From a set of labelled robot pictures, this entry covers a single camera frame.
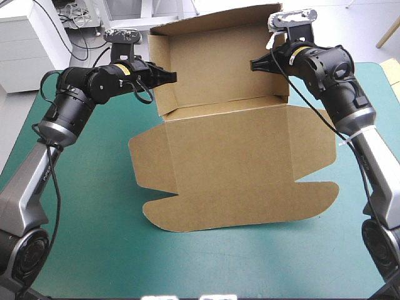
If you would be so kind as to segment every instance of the robotic arm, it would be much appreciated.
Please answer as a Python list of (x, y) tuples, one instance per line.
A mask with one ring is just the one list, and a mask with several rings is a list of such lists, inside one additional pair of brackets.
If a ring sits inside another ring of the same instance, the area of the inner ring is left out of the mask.
[[(108, 29), (112, 42), (111, 64), (69, 67), (59, 73), (56, 98), (37, 126), (40, 139), (16, 174), (0, 193), (0, 299), (46, 299), (29, 287), (49, 252), (48, 219), (39, 202), (52, 168), (65, 147), (76, 142), (94, 108), (111, 97), (133, 92), (139, 100), (149, 89), (176, 82), (176, 73), (134, 55), (139, 31)], [(47, 73), (44, 80), (52, 73)]]
[(278, 12), (268, 20), (273, 32), (267, 49), (278, 34), (286, 42), (259, 59), (251, 61), (253, 71), (296, 76), (309, 92), (322, 101), (335, 132), (357, 156), (362, 172), (372, 187), (364, 213), (370, 215), (362, 225), (362, 237), (386, 285), (373, 299), (400, 299), (400, 164), (376, 131), (376, 111), (354, 77), (354, 63), (342, 47), (314, 44), (311, 23), (313, 9)]

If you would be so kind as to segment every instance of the yellow label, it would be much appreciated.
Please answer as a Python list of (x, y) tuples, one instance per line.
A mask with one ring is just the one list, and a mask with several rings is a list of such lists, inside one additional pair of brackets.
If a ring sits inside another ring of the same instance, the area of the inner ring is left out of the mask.
[(310, 48), (310, 47), (309, 47), (309, 46), (298, 47), (298, 48), (292, 53), (292, 56), (291, 56), (290, 59), (289, 59), (289, 64), (290, 64), (290, 65), (293, 65), (293, 62), (294, 62), (294, 59), (296, 58), (296, 55), (298, 55), (300, 51), (302, 51), (302, 50), (304, 50), (304, 49), (307, 49), (307, 48)]
[(129, 72), (129, 69), (126, 66), (124, 66), (123, 64), (115, 64), (115, 66), (117, 66), (119, 69), (121, 69), (126, 76), (131, 75), (131, 72)]

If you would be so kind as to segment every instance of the white cabinet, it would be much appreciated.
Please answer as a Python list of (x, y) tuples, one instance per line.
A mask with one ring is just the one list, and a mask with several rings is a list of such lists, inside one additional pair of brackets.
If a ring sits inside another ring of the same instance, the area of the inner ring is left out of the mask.
[[(37, 0), (49, 13), (66, 46), (72, 45), (51, 0)], [(65, 48), (46, 13), (32, 0), (0, 8), (0, 85), (7, 93), (39, 89), (43, 74), (69, 66)]]

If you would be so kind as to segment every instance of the green table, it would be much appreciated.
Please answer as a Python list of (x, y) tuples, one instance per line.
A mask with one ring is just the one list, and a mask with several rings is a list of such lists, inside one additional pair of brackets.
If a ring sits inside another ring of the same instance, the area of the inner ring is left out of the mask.
[[(377, 64), (357, 64), (357, 77), (378, 112), (377, 128), (400, 157), (400, 107)], [(301, 86), (312, 99), (302, 82)], [(48, 80), (46, 93), (54, 92)], [(290, 103), (301, 105), (293, 92)], [(48, 103), (38, 97), (6, 168), (3, 187), (27, 156)], [(382, 282), (361, 239), (366, 203), (356, 162), (339, 147), (336, 162), (307, 180), (336, 181), (340, 193), (321, 215), (298, 222), (190, 233), (166, 232), (142, 214), (142, 205), (165, 193), (135, 182), (128, 140), (159, 124), (154, 104), (132, 94), (96, 108), (78, 142), (56, 167), (62, 193), (58, 239), (34, 284), (55, 298), (128, 298), (148, 294), (198, 297), (363, 298)], [(50, 182), (42, 204), (53, 230), (56, 197)]]

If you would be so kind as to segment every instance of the cardboard box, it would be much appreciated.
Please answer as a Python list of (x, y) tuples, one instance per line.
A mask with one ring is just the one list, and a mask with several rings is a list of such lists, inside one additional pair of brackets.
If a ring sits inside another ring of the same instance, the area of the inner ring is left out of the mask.
[(155, 27), (151, 61), (177, 72), (154, 90), (164, 124), (129, 142), (137, 183), (177, 196), (147, 202), (169, 231), (299, 220), (327, 209), (333, 182), (295, 180), (336, 158), (333, 133), (304, 107), (287, 105), (277, 74), (252, 72), (266, 53), (268, 4)]
[(394, 94), (397, 100), (400, 102), (400, 64), (394, 59), (388, 59), (381, 63), (383, 71), (386, 74), (389, 84), (392, 86)]

